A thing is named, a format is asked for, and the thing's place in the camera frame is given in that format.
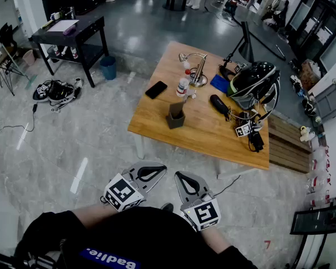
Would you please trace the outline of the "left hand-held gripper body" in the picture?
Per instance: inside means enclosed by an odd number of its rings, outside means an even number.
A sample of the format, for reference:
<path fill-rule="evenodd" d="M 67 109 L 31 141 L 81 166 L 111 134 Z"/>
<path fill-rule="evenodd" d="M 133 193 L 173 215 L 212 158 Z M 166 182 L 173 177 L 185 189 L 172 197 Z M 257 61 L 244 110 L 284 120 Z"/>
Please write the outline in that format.
<path fill-rule="evenodd" d="M 145 201 L 148 192 L 165 174 L 160 174 L 152 180 L 139 180 L 137 171 L 143 166 L 163 166 L 163 164 L 140 161 L 123 170 L 121 174 L 118 173 L 105 187 L 102 197 L 103 204 L 110 204 L 117 211 L 125 211 Z"/>

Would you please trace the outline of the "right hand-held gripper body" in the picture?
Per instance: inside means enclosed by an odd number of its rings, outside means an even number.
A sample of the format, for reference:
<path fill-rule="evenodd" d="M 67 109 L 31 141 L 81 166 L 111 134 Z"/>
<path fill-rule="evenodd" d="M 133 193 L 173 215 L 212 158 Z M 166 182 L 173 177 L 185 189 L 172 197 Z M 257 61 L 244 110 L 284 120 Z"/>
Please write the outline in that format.
<path fill-rule="evenodd" d="M 220 209 L 206 181 L 193 173 L 181 172 L 195 179 L 200 185 L 198 194 L 179 195 L 182 201 L 180 208 L 182 217 L 196 231 L 202 231 L 218 224 L 221 220 Z"/>

